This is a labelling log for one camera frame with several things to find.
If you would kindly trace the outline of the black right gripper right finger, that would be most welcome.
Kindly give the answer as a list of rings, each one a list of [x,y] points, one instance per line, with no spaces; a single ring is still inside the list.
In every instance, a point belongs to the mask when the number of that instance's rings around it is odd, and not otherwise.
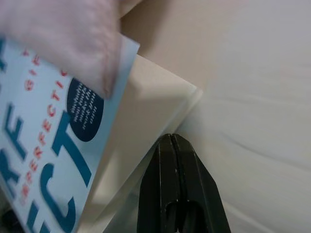
[[[198,157],[192,144],[172,135],[182,193],[182,233],[231,232],[216,182]]]

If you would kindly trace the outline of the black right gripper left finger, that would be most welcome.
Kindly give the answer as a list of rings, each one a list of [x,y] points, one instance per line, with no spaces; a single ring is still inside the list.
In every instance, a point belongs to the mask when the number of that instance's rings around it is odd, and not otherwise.
[[[180,196],[171,134],[159,138],[143,175],[138,204],[138,233],[174,233]]]

